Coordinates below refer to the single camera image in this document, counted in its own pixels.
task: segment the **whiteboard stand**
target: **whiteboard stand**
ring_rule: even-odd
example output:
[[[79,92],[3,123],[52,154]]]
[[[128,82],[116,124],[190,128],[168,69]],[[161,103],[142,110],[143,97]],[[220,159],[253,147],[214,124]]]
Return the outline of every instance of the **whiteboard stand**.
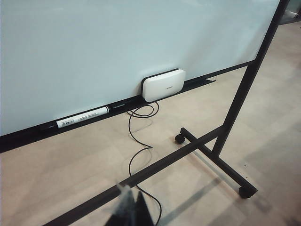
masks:
[[[254,81],[254,78],[260,68],[260,65],[277,30],[278,24],[287,4],[288,0],[280,0],[276,12],[273,16],[273,19],[269,25],[269,29],[261,44],[257,57],[248,65],[223,125],[199,138],[193,136],[185,128],[181,128],[180,134],[177,135],[175,139],[178,143],[183,143],[186,138],[190,141],[189,144],[181,147],[177,151],[169,154],[168,156],[158,160],[154,164],[151,164],[143,170],[121,181],[120,184],[122,186],[129,185],[130,187],[134,187],[137,184],[146,180],[147,178],[151,177],[152,175],[158,173],[162,169],[166,168],[167,166],[171,165],[172,163],[176,162],[177,160],[181,159],[182,157],[188,155],[196,149],[199,149],[209,159],[211,159],[213,163],[215,163],[219,168],[221,168],[227,175],[229,175],[234,181],[236,181],[241,186],[239,189],[239,195],[242,198],[250,198],[257,192],[257,189],[252,184],[246,181],[233,168],[231,168],[227,163],[225,163],[219,157],[219,155],[227,140],[227,137],[231,131],[235,119],[237,118],[239,110],[246,98],[246,95]],[[215,138],[217,138],[217,140],[211,151],[205,146],[205,144]],[[120,190],[117,188],[117,186],[113,186],[108,190],[100,193],[99,195],[93,197],[92,199],[86,201],[85,203],[46,223],[44,226],[70,225],[78,219],[94,211],[95,209],[111,201],[112,199],[116,198],[119,194]]]

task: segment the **white electronic device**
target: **white electronic device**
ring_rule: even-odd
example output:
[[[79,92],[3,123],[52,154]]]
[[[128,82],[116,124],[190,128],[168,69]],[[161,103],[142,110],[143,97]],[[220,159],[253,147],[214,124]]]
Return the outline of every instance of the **white electronic device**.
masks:
[[[179,68],[144,78],[141,85],[142,97],[153,102],[171,96],[183,88],[186,72]]]

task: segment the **marker label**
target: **marker label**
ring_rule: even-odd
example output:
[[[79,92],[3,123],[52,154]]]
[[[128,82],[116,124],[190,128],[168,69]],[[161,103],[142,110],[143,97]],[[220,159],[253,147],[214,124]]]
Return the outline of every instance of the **marker label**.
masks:
[[[62,120],[56,121],[56,123],[57,123],[58,128],[62,128],[62,127],[65,127],[65,126],[70,126],[72,124],[78,123],[80,121],[84,121],[84,120],[87,120],[87,119],[92,119],[94,117],[97,117],[97,116],[100,116],[100,115],[103,115],[103,114],[107,114],[107,113],[109,113],[109,108],[108,107],[102,107],[102,108],[99,108],[99,109],[96,109],[96,110],[93,110],[93,111],[90,111],[90,112],[86,112],[86,113],[83,113],[83,114],[72,116],[72,117],[67,118],[67,119],[62,119]]]

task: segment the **floor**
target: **floor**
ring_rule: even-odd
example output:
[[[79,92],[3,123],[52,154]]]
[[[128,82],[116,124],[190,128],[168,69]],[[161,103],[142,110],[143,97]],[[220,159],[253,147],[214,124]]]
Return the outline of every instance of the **floor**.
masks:
[[[140,184],[162,203],[159,225],[301,225],[300,26],[278,28],[221,154],[259,191],[242,200],[239,186],[195,151]],[[151,119],[133,119],[135,136],[154,146],[137,156],[133,171],[178,149],[181,127],[199,137],[220,126],[244,70],[160,101]],[[126,178],[141,149],[127,121],[118,115],[1,154],[1,225],[40,226]],[[72,225],[104,225],[117,201]],[[158,207],[146,201],[155,221]]]

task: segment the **white board surface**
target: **white board surface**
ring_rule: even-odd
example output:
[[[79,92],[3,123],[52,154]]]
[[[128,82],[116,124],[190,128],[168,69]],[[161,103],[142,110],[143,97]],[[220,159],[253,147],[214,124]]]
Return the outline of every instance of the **white board surface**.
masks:
[[[255,59],[279,0],[1,0],[1,135]]]

